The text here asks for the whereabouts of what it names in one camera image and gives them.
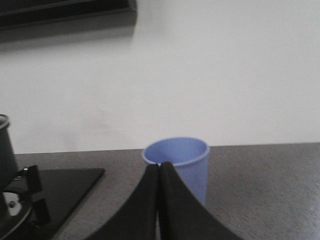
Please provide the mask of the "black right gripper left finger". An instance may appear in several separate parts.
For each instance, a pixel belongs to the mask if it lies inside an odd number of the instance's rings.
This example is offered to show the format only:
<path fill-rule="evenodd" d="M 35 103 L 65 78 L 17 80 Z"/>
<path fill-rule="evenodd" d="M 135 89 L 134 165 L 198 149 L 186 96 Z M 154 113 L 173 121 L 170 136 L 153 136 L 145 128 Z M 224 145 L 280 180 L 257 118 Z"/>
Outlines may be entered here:
<path fill-rule="evenodd" d="M 153 240 L 156 234 L 159 167 L 150 164 L 121 208 L 88 240 Z"/>

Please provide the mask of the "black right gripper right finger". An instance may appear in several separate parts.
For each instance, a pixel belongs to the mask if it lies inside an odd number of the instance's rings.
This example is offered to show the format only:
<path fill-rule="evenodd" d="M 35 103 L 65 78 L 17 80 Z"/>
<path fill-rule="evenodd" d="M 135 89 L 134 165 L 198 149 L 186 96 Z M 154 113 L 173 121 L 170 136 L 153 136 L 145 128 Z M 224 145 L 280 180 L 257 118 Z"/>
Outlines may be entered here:
<path fill-rule="evenodd" d="M 162 240 L 241 239 L 214 218 L 196 199 L 172 163 L 162 163 L 159 171 L 158 215 Z"/>

